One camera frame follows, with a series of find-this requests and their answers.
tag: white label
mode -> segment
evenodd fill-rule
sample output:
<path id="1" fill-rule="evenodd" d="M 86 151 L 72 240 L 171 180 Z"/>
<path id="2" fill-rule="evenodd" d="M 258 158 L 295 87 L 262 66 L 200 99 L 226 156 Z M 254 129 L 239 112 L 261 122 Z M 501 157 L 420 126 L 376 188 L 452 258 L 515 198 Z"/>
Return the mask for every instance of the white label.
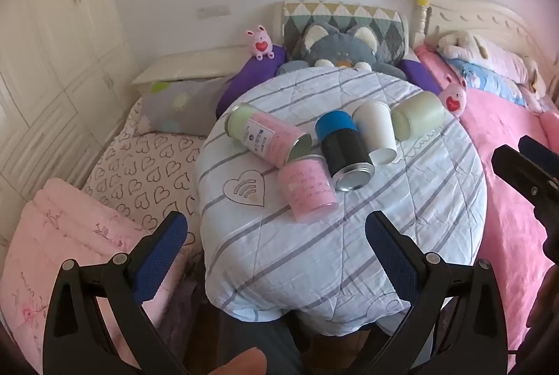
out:
<path id="1" fill-rule="evenodd" d="M 274 131 L 262 126 L 253 119 L 249 119 L 242 142 L 251 152 L 256 153 L 260 157 L 264 157 L 268 149 L 268 144 L 270 140 L 272 140 L 274 134 Z"/>

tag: white paper cup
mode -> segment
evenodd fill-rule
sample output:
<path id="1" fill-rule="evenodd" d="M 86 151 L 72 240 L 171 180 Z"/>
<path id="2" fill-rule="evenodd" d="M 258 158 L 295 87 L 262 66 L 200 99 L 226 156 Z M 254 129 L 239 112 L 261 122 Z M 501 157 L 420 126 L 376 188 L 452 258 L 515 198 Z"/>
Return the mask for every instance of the white paper cup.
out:
<path id="1" fill-rule="evenodd" d="M 388 105 L 365 101 L 353 113 L 353 121 L 365 140 L 374 166 L 384 166 L 396 159 L 398 151 Z"/>
<path id="2" fill-rule="evenodd" d="M 400 141 L 417 139 L 440 127 L 443 121 L 443 104 L 430 91 L 422 91 L 392 110 L 394 133 Z"/>

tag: pink bedspread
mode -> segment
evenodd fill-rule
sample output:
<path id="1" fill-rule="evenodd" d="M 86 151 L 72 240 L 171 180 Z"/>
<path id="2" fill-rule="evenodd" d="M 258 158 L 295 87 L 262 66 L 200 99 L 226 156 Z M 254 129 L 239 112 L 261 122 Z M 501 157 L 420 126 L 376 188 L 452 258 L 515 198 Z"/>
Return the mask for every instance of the pink bedspread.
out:
<path id="1" fill-rule="evenodd" d="M 149 233 L 141 225 L 58 178 L 48 180 L 27 203 L 0 279 L 0 306 L 23 355 L 38 373 L 43 373 L 46 314 L 62 262 L 74 258 L 82 266 L 105 263 L 118 252 L 130 252 L 146 235 Z M 179 254 L 155 298 L 143 304 L 155 326 L 180 279 L 185 261 Z M 108 301 L 99 299 L 99 304 L 119 355 L 134 364 Z"/>
<path id="2" fill-rule="evenodd" d="M 446 63 L 425 46 L 416 50 L 420 61 L 441 87 L 451 72 Z M 518 150 L 518 141 L 529 135 L 549 147 L 540 116 L 486 91 L 469 89 L 460 123 L 470 134 L 484 166 L 487 181 L 487 216 L 478 258 L 491 261 L 501 291 L 509 349 L 516 349 L 526 334 L 526 319 L 543 275 L 551 262 L 543 255 L 543 226 L 534 218 L 534 207 L 493 173 L 491 157 L 498 146 Z"/>

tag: pink can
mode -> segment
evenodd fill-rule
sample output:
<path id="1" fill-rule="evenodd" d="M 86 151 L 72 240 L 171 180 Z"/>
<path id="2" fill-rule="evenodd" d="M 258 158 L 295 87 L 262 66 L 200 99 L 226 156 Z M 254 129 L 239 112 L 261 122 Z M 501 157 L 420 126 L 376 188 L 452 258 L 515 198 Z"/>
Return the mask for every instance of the pink can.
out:
<path id="1" fill-rule="evenodd" d="M 225 133 L 279 169 L 310 153 L 312 146 L 310 134 L 246 103 L 228 113 Z"/>
<path id="2" fill-rule="evenodd" d="M 278 181 L 297 222 L 320 221 L 339 207 L 323 156 L 291 161 L 279 170 Z"/>

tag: plush toy nose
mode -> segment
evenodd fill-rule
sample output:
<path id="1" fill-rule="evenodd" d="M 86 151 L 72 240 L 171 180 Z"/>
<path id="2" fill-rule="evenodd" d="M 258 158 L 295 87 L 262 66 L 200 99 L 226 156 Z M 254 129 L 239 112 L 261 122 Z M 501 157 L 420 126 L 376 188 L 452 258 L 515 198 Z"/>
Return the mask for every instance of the plush toy nose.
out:
<path id="1" fill-rule="evenodd" d="M 349 60 L 338 60 L 336 63 L 337 67 L 353 67 L 351 61 Z"/>

